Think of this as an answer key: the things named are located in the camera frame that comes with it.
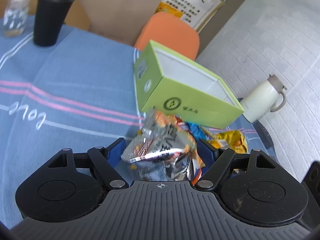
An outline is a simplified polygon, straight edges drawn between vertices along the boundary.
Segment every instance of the lime green box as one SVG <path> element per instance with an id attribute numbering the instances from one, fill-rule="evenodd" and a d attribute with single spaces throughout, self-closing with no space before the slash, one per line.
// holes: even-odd
<path id="1" fill-rule="evenodd" d="M 219 76 L 155 41 L 136 61 L 134 78 L 143 112 L 155 107 L 184 121 L 220 129 L 244 112 Z"/>

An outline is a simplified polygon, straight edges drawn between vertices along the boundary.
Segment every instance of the poster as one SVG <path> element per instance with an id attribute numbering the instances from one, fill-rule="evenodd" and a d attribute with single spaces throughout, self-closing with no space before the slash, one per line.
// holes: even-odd
<path id="1" fill-rule="evenodd" d="M 222 0 L 162 0 L 157 11 L 167 11 L 199 32 L 222 5 Z"/>

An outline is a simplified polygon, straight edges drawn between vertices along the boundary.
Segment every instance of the yellow label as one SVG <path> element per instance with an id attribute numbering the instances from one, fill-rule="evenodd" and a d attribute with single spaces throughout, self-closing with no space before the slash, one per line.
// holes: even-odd
<path id="1" fill-rule="evenodd" d="M 171 7 L 169 4 L 161 2 L 156 10 L 157 12 L 168 12 L 178 18 L 181 18 L 183 13 L 181 11 L 176 10 L 175 8 Z"/>

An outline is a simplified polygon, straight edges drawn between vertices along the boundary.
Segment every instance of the black cup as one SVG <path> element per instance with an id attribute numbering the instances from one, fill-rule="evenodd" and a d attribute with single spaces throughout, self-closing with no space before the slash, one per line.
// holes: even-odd
<path id="1" fill-rule="evenodd" d="M 74 0 L 38 0 L 33 42 L 47 47 L 56 44 L 64 19 Z"/>

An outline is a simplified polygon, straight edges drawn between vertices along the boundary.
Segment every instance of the blue tablecloth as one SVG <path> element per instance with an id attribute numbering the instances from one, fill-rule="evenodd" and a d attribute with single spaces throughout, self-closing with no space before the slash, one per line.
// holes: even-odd
<path id="1" fill-rule="evenodd" d="M 68 26 L 55 46 L 38 47 L 33 20 L 18 37 L 3 37 L 0 27 L 0 220 L 9 228 L 22 220 L 17 187 L 60 149 L 86 152 L 118 137 L 131 140 L 143 124 L 133 47 Z M 250 149 L 265 150 L 244 117 L 228 129 L 240 129 Z"/>

